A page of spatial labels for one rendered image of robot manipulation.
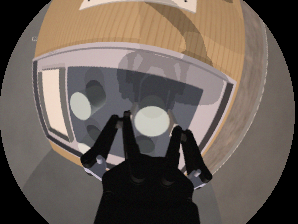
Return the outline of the clear glass jar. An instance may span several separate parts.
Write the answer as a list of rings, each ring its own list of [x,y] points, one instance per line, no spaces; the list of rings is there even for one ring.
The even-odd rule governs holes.
[[[169,116],[163,100],[155,95],[145,97],[135,116],[137,130],[146,136],[163,134],[169,126]]]
[[[82,154],[87,152],[96,142],[97,137],[101,132],[96,129],[91,129],[86,136],[78,144],[78,148]]]
[[[75,92],[70,99],[74,115],[86,120],[106,103],[106,93],[100,86],[92,86]]]
[[[149,140],[140,140],[137,142],[141,154],[146,154],[155,157],[155,145]]]

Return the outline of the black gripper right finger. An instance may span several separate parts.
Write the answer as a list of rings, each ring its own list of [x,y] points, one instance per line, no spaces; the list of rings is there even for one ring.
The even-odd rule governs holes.
[[[193,183],[194,189],[198,190],[212,179],[212,174],[204,164],[192,131],[189,129],[184,131],[178,126],[172,110],[168,110],[168,115],[170,119],[168,132],[171,138],[165,155],[167,161],[161,176],[161,182],[164,185],[171,185],[176,181],[181,142],[188,178]]]

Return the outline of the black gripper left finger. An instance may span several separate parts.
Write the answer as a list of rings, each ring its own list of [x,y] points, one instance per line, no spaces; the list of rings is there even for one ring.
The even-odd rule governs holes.
[[[113,140],[118,128],[122,128],[124,156],[125,160],[128,157],[131,179],[137,183],[145,180],[147,171],[132,127],[137,105],[138,103],[134,102],[130,110],[124,111],[123,117],[112,115],[93,147],[81,156],[80,161],[89,176],[95,176],[102,181],[102,176],[107,171],[106,160]]]

